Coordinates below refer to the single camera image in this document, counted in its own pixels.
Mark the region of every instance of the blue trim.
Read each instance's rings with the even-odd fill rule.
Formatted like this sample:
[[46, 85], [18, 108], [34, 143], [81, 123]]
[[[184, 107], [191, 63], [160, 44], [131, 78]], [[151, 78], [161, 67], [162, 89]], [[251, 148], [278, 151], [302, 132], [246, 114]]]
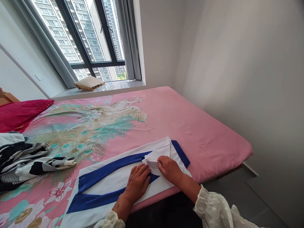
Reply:
[[178, 144], [178, 142], [176, 140], [171, 140], [178, 156], [180, 157], [181, 161], [184, 163], [184, 166], [186, 168], [188, 168], [188, 166], [190, 165], [190, 161], [187, 158], [186, 154], [184, 153], [183, 149], [181, 148], [181, 146]]
[[[178, 144], [176, 140], [171, 140], [178, 156], [180, 157], [181, 161], [184, 163], [185, 167], [187, 168], [190, 164], [189, 159], [185, 155], [184, 151]], [[91, 195], [91, 194], [84, 194], [83, 192], [91, 188], [93, 185], [101, 181], [103, 178], [108, 176], [109, 174], [113, 173], [114, 171], [139, 162], [144, 159], [145, 155], [151, 153], [152, 151], [129, 155], [123, 158], [120, 158], [114, 162], [104, 165], [103, 167], [94, 170], [90, 173], [84, 174], [79, 177], [79, 185], [78, 185], [78, 193], [74, 196], [71, 205], [67, 211], [67, 214], [84, 211], [96, 207], [100, 207], [103, 205], [107, 205], [118, 200], [118, 197], [125, 191], [126, 188], [122, 188], [120, 190], [107, 193], [104, 195]], [[149, 184], [155, 181], [159, 176], [149, 173], [150, 176]]]
[[139, 153], [139, 154], [134, 154], [134, 155], [129, 155], [123, 158], [120, 158], [114, 162], [111, 162], [109, 164], [106, 164], [105, 166], [94, 170], [90, 173], [84, 174], [79, 177], [79, 185], [78, 185], [78, 193], [80, 194], [86, 190], [88, 190], [90, 187], [101, 181], [103, 178], [106, 176], [110, 175], [114, 171], [141, 161], [144, 159], [144, 157], [148, 154], [150, 154], [152, 151], [144, 152], [144, 153]]

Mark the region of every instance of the high-rise building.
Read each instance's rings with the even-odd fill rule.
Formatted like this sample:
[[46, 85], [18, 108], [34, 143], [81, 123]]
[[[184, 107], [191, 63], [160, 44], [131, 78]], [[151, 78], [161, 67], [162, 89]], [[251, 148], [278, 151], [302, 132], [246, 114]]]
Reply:
[[[57, 41], [64, 56], [69, 63], [83, 62], [76, 44], [70, 35], [66, 23], [61, 16], [55, 0], [32, 0], [37, 7], [40, 16]], [[101, 28], [98, 14], [93, 0], [66, 0], [83, 43], [88, 51], [92, 62], [109, 61], [107, 44], [103, 34], [97, 33]], [[111, 29], [113, 44], [118, 60], [123, 60], [123, 50], [119, 34], [118, 20], [115, 2], [104, 0], [106, 15]], [[125, 72], [125, 66], [93, 68], [97, 78], [103, 81], [118, 80], [117, 74]], [[83, 79], [90, 76], [88, 69], [74, 70], [77, 78]]]
[[[119, 33], [119, 24], [117, 19], [115, 0], [103, 0], [103, 3], [111, 31], [111, 36], [112, 36], [117, 60], [124, 60], [124, 53], [123, 53], [122, 42]], [[125, 66], [116, 66], [115, 70], [117, 74], [126, 72]]]

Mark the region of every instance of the hand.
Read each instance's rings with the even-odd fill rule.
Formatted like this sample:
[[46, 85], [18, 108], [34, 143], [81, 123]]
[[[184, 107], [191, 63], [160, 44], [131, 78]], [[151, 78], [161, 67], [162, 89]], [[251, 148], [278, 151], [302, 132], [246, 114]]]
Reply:
[[175, 186], [179, 187], [182, 183], [184, 173], [179, 168], [176, 161], [168, 156], [160, 156], [157, 161], [158, 169], [162, 175]]
[[150, 172], [151, 169], [148, 169], [148, 165], [145, 164], [132, 168], [126, 190], [123, 193], [132, 205], [145, 194], [150, 181], [150, 176], [147, 177], [147, 175]]

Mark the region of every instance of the tree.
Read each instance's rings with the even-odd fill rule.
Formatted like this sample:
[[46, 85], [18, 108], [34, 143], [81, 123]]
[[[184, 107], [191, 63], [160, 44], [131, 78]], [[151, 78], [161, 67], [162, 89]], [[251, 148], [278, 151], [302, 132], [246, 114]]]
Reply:
[[118, 80], [127, 80], [127, 73], [123, 72], [117, 75]]

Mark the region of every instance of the gray curtain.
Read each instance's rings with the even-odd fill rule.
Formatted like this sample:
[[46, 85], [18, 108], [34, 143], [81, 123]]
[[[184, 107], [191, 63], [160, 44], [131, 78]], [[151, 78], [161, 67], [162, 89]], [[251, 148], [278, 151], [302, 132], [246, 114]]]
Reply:
[[115, 0], [128, 80], [141, 80], [133, 0]]
[[19, 16], [22, 18], [51, 64], [61, 76], [68, 88], [73, 88], [77, 77], [69, 62], [64, 57], [60, 47], [40, 18], [31, 0], [10, 0]]

